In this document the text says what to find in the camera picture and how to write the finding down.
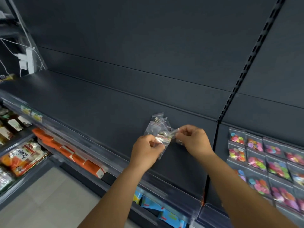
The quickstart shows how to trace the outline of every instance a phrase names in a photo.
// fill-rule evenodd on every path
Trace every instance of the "hand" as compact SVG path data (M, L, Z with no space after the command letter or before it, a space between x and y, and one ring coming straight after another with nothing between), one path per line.
M163 144L152 147L155 141L151 134L139 137L133 145L129 166L142 171L142 174L150 169L165 149Z
M205 131L192 125L185 125L178 129L175 137L181 140L188 152L199 159L209 154L214 154L210 141Z

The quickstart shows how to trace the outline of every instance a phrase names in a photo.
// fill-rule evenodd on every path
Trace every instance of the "tile floor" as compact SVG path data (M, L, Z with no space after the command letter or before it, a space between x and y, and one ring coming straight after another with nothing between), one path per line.
M1 228L77 228L99 197L56 168L0 211ZM128 220L125 228L139 228Z

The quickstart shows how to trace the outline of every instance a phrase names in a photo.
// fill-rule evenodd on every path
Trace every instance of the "gray floor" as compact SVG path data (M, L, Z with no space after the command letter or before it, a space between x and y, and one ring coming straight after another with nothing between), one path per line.
M99 197L56 168L0 211L2 228L76 228ZM127 221L125 228L139 228Z

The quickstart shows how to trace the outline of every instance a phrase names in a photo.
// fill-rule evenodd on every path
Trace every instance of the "left hand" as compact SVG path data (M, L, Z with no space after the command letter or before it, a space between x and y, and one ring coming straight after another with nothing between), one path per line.
M150 169L165 149L163 144L151 147L150 144L154 144L155 141L155 137L151 134L139 137L133 145L129 166L142 171L142 174Z

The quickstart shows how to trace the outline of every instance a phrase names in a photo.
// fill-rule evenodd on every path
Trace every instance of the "blue package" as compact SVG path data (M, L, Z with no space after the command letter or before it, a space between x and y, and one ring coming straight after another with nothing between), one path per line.
M142 197L142 193L138 192L137 190L135 191L134 197L133 197L133 201L136 202L136 204L139 204L139 201Z
M165 221L170 226L173 226L174 228L185 228L186 222L179 219L176 215L172 214L170 211L164 209L163 212L161 212L158 216L160 220Z
M158 205L157 203L153 202L150 198L147 198L145 195L143 195L143 200L141 202L141 207L143 208L149 208L149 209L155 209L158 211L163 211L164 208Z

